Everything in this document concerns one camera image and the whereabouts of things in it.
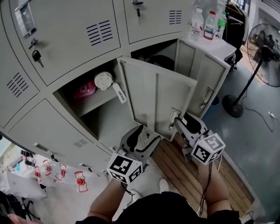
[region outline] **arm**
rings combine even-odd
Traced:
[[[96,216],[111,223],[122,199],[125,190],[121,183],[112,179],[102,193],[91,204],[87,216]]]
[[[198,163],[198,180],[203,190],[206,188],[209,177],[209,164],[203,165]],[[207,215],[210,216],[214,212],[221,210],[231,210],[229,202],[228,188],[222,180],[215,164],[212,164],[211,180],[205,198],[207,204]]]

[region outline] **gray floor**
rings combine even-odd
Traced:
[[[247,178],[269,220],[274,221],[280,215],[280,122],[274,120],[272,133],[255,112],[245,109],[242,117],[234,118],[221,103],[227,94],[238,96],[250,75],[246,67],[238,63],[237,70],[228,74],[218,93],[220,103],[211,106],[203,120],[226,143],[225,151]],[[261,85],[254,79],[244,103],[263,114],[273,127],[268,111],[280,118],[280,87]]]
[[[145,172],[128,186],[128,190],[135,189],[142,197],[159,193],[159,181],[162,178],[166,179],[166,176],[153,160],[149,160],[148,164],[149,166]],[[38,215],[44,224],[75,223],[87,216],[91,203],[104,188],[105,185],[96,187],[94,190],[86,193],[79,193],[76,186],[60,183],[54,189],[47,191],[46,198],[33,200],[34,206],[31,208],[31,211]],[[179,193],[171,183],[169,183],[169,190]],[[119,209],[113,218],[114,221],[130,201],[131,196],[125,193]]]

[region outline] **air vent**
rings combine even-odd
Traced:
[[[180,24],[182,21],[181,10],[170,10],[169,11],[169,24]]]
[[[99,23],[99,29],[102,35],[102,41],[106,41],[113,38],[109,20]]]
[[[113,38],[110,20],[87,27],[91,46]]]
[[[17,73],[7,84],[9,90],[18,98],[29,86],[23,77]]]
[[[74,146],[81,148],[82,146],[86,145],[88,142],[85,139],[81,139],[80,141],[74,143]]]

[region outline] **white shoe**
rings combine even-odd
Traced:
[[[130,192],[133,194],[133,196],[132,196],[132,203],[134,203],[134,202],[136,202],[138,199],[142,198],[142,197],[140,196],[140,194],[138,193],[138,191],[132,189]]]
[[[161,189],[161,193],[164,191],[169,191],[169,185],[165,179],[161,179],[159,181],[159,188]]]

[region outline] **wooden floor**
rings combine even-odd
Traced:
[[[183,139],[179,135],[176,135],[172,143],[162,140],[152,158],[189,204],[198,210],[203,190],[197,180],[197,166],[195,163],[187,163],[184,158],[183,145]],[[253,203],[253,196],[225,159],[222,159],[219,172],[228,187],[232,209],[239,211],[239,216],[242,217]],[[203,217],[207,216],[206,210],[204,203]]]

